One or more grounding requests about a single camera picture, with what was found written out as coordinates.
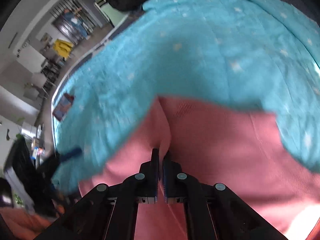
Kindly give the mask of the pink knit sweater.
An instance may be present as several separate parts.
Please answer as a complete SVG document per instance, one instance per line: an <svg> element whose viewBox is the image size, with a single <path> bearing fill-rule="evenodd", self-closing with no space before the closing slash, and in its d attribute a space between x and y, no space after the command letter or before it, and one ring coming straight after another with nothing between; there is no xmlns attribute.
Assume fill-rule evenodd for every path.
<svg viewBox="0 0 320 240"><path fill-rule="evenodd" d="M81 194L136 173L159 148L201 183L224 183L288 239L319 239L319 174L285 150L271 113L237 112L211 103L159 97Z"/></svg>

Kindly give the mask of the yellow garment on rack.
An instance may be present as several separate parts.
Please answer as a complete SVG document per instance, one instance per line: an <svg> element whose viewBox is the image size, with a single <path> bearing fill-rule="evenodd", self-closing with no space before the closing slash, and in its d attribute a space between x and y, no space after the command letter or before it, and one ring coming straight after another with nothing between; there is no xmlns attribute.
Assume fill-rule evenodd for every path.
<svg viewBox="0 0 320 240"><path fill-rule="evenodd" d="M61 39L57 39L53 43L53 49L55 50L55 52L65 60L69 58L73 47L74 44Z"/></svg>

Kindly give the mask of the turquoise star quilt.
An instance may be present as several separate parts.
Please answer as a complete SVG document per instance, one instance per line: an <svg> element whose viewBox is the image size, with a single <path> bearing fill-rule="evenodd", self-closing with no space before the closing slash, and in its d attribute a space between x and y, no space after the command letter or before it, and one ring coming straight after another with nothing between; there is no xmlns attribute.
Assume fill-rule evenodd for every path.
<svg viewBox="0 0 320 240"><path fill-rule="evenodd" d="M56 149L82 146L53 185L100 172L158 95L277 116L281 140L319 171L319 26L281 0L148 0L144 15L66 82L75 96L53 123Z"/></svg>

